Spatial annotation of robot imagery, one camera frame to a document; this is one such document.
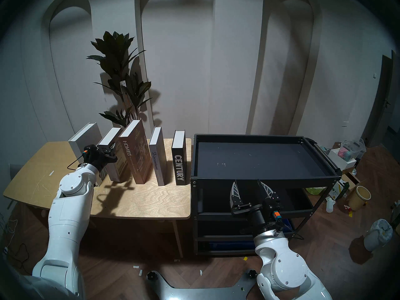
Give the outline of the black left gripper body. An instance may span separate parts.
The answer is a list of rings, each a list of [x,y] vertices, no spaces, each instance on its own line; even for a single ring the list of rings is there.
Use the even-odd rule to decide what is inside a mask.
[[[108,156],[102,152],[84,152],[84,163],[91,164],[101,172],[108,164]]]

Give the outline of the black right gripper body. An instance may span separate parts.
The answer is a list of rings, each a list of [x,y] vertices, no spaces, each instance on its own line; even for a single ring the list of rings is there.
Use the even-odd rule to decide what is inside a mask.
[[[232,210],[232,215],[242,216],[247,220],[248,226],[240,229],[240,234],[253,237],[267,231],[273,231],[273,236],[278,236],[284,229],[284,222],[279,213],[280,205],[277,202],[262,202],[262,204],[244,204],[238,210]]]

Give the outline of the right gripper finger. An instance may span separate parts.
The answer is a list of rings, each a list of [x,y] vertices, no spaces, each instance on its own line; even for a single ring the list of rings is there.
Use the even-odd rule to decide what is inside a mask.
[[[268,187],[259,179],[257,180],[257,185],[258,185],[258,199],[260,201],[264,201],[265,199],[271,199],[273,201],[276,200],[276,194],[270,187]]]
[[[230,190],[230,208],[238,210],[244,205],[238,190],[237,181],[234,181]]]

